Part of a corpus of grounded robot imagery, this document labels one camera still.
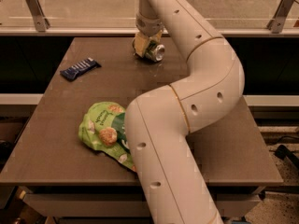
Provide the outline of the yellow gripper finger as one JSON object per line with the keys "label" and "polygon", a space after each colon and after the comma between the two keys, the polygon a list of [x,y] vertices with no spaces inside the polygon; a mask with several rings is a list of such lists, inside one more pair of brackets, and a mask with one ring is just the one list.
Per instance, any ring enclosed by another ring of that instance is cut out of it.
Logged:
{"label": "yellow gripper finger", "polygon": [[135,34],[135,38],[133,40],[133,48],[135,53],[139,57],[143,57],[145,55],[146,49],[150,44],[150,38],[147,35],[144,35],[141,32]]}
{"label": "yellow gripper finger", "polygon": [[163,34],[163,31],[160,30],[156,35],[153,35],[151,37],[151,39],[155,42],[159,42],[161,40],[162,34]]}

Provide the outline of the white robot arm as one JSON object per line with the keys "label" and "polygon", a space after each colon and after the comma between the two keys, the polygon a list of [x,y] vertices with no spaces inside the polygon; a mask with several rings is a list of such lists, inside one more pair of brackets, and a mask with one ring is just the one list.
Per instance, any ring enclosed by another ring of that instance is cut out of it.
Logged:
{"label": "white robot arm", "polygon": [[125,133],[155,224],[223,224],[187,144],[225,117],[244,89],[226,39],[186,0],[146,0],[188,65],[187,77],[136,97]]}

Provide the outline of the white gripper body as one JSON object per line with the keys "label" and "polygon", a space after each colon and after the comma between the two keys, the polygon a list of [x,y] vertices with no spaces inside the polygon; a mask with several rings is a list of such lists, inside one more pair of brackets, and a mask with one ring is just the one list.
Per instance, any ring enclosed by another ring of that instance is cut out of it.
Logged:
{"label": "white gripper body", "polygon": [[144,35],[156,35],[164,28],[160,19],[150,19],[141,13],[136,14],[135,25]]}

